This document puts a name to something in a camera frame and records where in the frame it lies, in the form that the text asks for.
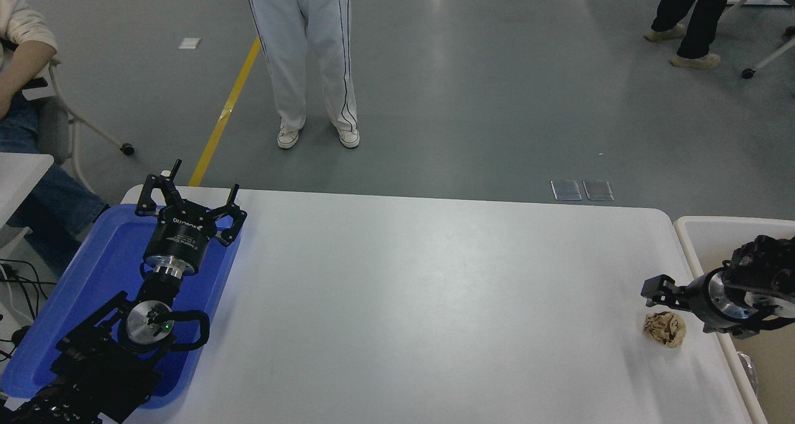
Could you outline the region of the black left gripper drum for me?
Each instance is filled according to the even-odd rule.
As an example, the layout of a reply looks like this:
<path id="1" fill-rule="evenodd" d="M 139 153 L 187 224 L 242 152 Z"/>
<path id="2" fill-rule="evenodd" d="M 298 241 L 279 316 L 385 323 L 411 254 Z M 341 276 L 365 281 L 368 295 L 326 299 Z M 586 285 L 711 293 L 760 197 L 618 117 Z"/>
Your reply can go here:
<path id="1" fill-rule="evenodd" d="M 157 212 L 157 224 L 144 261 L 151 268 L 159 260 L 181 260 L 191 269 L 201 268 L 210 238 L 216 234 L 210 208 L 193 202 L 164 206 Z"/>

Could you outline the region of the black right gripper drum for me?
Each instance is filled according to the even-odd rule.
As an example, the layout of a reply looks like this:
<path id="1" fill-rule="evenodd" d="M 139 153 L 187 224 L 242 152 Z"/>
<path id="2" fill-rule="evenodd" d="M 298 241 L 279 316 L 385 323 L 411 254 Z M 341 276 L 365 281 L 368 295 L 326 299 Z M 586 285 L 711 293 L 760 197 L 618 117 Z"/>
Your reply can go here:
<path id="1" fill-rule="evenodd" d="M 714 273 L 703 274 L 687 286 L 687 303 L 690 311 L 704 323 L 704 332 L 722 332 L 724 317 L 715 308 L 708 288 Z"/>

